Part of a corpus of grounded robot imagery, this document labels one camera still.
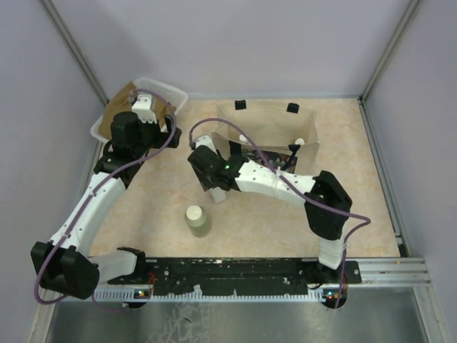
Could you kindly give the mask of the beige canvas bag floral pocket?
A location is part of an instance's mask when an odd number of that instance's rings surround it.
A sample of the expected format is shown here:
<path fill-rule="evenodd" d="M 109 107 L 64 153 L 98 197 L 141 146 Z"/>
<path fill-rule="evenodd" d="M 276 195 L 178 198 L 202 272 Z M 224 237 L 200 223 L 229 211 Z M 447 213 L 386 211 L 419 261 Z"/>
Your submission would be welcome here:
<path fill-rule="evenodd" d="M 256 143 L 274 168 L 294 174 L 308 174 L 312 170 L 320 147 L 314 110 L 293 102 L 235 100 L 233 104 L 218 106 L 218 118 L 242 131 L 220 122 L 212 132 L 214 146 L 224 159 L 240 154 L 263 163 L 248 140 L 239 140 L 243 134 Z M 295 144 L 298 138 L 305 144 Z"/>

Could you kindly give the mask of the green bottle white cap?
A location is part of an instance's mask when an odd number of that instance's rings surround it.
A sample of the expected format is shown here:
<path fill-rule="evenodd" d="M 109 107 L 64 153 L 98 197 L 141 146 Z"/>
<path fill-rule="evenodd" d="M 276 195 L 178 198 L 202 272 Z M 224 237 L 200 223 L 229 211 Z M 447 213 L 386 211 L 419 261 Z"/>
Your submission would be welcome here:
<path fill-rule="evenodd" d="M 189 206 L 184 214 L 184 220 L 191 233 L 197 238 L 203 238 L 210 232 L 211 218 L 203 207 Z"/>

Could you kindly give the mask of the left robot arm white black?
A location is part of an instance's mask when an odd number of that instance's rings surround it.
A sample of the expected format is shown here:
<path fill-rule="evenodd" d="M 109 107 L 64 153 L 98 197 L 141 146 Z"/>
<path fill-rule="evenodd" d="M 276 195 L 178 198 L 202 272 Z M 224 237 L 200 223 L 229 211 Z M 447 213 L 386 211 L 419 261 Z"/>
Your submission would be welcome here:
<path fill-rule="evenodd" d="M 36 271 L 34 297 L 50 305 L 66 297 L 88 299 L 103 283 L 119 277 L 143 282 L 149 274 L 144 252 L 120 247 L 110 254 L 90 257 L 94 238 L 112 206 L 128 189 L 148 159 L 179 145 L 181 130 L 174 112 L 141 119 L 133 111 L 116 114 L 108 140 L 83 197 L 64 225 L 48 242 L 36 242 L 31 259 Z"/>

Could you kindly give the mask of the white bottle black cap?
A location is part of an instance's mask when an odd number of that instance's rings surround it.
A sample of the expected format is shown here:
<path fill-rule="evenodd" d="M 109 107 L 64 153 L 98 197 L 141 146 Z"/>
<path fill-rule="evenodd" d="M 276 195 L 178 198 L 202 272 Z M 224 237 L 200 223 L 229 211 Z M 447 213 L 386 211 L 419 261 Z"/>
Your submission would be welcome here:
<path fill-rule="evenodd" d="M 209 193 L 214 203 L 216 204 L 221 203 L 226 199 L 226 192 L 223 189 L 220 189 L 219 187 L 210 189 Z"/>

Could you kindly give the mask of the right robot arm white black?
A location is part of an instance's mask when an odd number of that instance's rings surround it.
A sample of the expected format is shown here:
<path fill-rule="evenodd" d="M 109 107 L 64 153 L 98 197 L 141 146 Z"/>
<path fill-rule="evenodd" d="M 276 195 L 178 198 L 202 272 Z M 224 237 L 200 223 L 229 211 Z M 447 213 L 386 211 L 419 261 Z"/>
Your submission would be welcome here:
<path fill-rule="evenodd" d="M 224 159 L 210 147 L 196 144 L 188 161 L 204 191 L 215 199 L 238 191 L 262 194 L 304 209 L 310 230 L 319 238 L 320 277 L 333 283 L 343 276 L 343 234 L 353 201 L 331 172 L 309 176 L 272 171 L 241 155 Z"/>

